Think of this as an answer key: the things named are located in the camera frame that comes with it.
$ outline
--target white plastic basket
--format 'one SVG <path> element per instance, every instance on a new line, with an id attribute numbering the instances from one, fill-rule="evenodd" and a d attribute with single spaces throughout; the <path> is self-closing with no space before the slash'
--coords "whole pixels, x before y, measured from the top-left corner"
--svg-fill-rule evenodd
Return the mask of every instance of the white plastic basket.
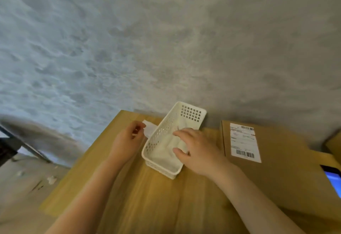
<path id="1" fill-rule="evenodd" d="M 205 109 L 195 107 L 184 102 L 177 102 L 152 133 L 151 137 L 142 149 L 142 158 L 145 159 L 147 166 L 159 171 L 161 174 L 164 174 L 171 179 L 175 179 L 177 174 L 180 173 L 183 164 L 179 162 L 178 169 L 170 170 L 153 161 L 151 153 L 165 135 L 170 134 L 179 128 L 179 120 L 185 120 L 186 127 L 199 129 L 206 114 L 207 111 Z"/>

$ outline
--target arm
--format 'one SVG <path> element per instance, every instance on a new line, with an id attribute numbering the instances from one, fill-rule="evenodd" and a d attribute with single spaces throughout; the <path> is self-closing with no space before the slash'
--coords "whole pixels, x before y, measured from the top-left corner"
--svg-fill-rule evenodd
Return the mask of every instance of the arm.
<path id="1" fill-rule="evenodd" d="M 139 149 L 144 127 L 142 122 L 133 121 L 117 135 L 108 158 L 46 234 L 96 233 L 116 176 Z"/>
<path id="2" fill-rule="evenodd" d="M 194 172 L 207 176 L 216 183 L 231 201 L 251 234 L 304 233 L 239 167 L 230 163 L 202 132 L 185 128 L 173 134 L 180 137 L 190 151 L 188 155 L 174 148 L 177 158 Z"/>

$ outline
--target barcode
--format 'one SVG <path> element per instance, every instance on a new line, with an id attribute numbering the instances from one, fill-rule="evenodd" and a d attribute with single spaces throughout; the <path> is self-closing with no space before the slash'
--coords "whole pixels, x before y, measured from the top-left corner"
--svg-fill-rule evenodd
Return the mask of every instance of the barcode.
<path id="1" fill-rule="evenodd" d="M 253 159 L 255 158 L 255 155 L 253 153 L 251 153 L 251 152 L 245 152 L 243 150 L 237 150 L 237 149 L 236 149 L 236 152 L 239 155 L 243 155 L 243 156 L 250 157 L 250 158 L 253 158 Z"/>
<path id="2" fill-rule="evenodd" d="M 255 130 L 253 127 L 248 127 L 248 126 L 241 126 L 241 128 L 243 128 L 243 129 L 248 129 L 248 130 L 252 130 L 252 131 Z"/>

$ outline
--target cardboard box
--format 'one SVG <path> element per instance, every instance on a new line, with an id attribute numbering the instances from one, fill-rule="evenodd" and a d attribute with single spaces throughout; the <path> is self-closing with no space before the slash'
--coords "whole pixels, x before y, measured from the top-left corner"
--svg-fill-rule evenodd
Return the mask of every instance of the cardboard box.
<path id="1" fill-rule="evenodd" d="M 231 123 L 254 128 L 261 163 L 231 155 Z M 301 137 L 281 127 L 231 121 L 221 122 L 220 134 L 225 156 L 275 204 L 309 215 L 341 220 L 341 198 Z"/>
<path id="2" fill-rule="evenodd" d="M 341 131 L 337 131 L 328 138 L 324 145 L 331 151 L 335 159 L 341 164 Z"/>

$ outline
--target forearm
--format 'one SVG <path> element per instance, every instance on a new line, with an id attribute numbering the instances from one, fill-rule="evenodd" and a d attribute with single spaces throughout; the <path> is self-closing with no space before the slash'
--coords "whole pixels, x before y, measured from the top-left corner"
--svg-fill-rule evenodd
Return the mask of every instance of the forearm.
<path id="1" fill-rule="evenodd" d="M 109 159 L 91 179 L 47 234 L 94 234 L 103 215 L 113 183 L 122 165 Z"/>
<path id="2" fill-rule="evenodd" d="M 225 161 L 211 179 L 226 194 L 250 233 L 303 233 L 234 164 Z"/>

